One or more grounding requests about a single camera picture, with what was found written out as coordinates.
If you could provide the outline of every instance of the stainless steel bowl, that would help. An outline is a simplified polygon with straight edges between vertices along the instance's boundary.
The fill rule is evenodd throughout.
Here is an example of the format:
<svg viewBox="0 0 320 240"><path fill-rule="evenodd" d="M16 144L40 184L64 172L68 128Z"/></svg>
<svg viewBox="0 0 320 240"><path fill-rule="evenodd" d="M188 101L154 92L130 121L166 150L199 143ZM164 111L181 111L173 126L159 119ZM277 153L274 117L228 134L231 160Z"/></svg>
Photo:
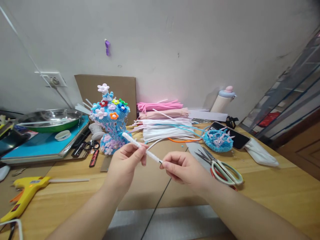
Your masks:
<svg viewBox="0 0 320 240"><path fill-rule="evenodd" d="M35 132L51 133L51 132L61 132L73 127L79 122L79 119L81 117L82 117L82 112L74 109L52 109L52 110L44 110L44 111L25 114L23 115L23 117L21 117L18 120L18 123L52 121L52 120L60 120L63 118L75 119L70 122L52 122L52 123L20 125Z"/></svg>

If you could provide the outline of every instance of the blue pipe cleaner basket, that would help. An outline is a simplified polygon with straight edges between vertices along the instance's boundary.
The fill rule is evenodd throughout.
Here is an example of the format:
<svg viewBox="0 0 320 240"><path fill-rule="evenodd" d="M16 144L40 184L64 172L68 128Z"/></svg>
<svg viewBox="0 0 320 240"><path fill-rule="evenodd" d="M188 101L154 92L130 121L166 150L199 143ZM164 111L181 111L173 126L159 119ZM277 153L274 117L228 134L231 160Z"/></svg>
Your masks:
<svg viewBox="0 0 320 240"><path fill-rule="evenodd" d="M233 140L230 139L229 135L227 135L227 130L216 130L216 129L211 129L206 132L206 134L203 137L204 143L212 150L215 152L228 152L232 149L233 146ZM223 143L218 146L217 144L214 143L215 140L218 140L222 135L224 136L221 138L223 140Z"/></svg>

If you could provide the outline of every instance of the white water bottle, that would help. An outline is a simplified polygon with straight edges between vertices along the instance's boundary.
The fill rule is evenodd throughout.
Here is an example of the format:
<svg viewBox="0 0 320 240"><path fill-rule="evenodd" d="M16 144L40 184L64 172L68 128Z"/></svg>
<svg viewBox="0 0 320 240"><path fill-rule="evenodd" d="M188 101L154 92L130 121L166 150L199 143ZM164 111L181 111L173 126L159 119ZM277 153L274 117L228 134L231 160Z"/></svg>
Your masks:
<svg viewBox="0 0 320 240"><path fill-rule="evenodd" d="M219 91L219 95L213 104L210 112L222 113L227 105L236 97L237 95L233 91L232 86L226 87L225 90Z"/></svg>

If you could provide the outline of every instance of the black scissors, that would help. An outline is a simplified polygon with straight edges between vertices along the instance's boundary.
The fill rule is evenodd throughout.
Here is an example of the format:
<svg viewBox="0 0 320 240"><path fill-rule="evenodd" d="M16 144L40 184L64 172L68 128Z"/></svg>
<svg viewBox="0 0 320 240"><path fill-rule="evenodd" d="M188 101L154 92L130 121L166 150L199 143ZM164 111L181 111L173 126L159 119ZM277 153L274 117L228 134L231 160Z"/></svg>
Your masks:
<svg viewBox="0 0 320 240"><path fill-rule="evenodd" d="M96 140L90 140L89 142L86 142L83 146L83 149L85 151L90 151L91 149L97 150L100 148L100 143L98 143Z"/></svg>

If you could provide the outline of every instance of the orange flower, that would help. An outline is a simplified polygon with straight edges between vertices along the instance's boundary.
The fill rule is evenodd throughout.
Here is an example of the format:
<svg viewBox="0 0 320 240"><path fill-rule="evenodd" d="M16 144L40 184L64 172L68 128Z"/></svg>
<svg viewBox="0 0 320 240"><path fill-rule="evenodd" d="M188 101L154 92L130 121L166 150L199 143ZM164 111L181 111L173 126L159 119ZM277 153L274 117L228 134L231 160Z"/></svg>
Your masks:
<svg viewBox="0 0 320 240"><path fill-rule="evenodd" d="M111 119L116 120L118 117L119 117L119 115L116 112L110 113L110 118Z"/></svg>

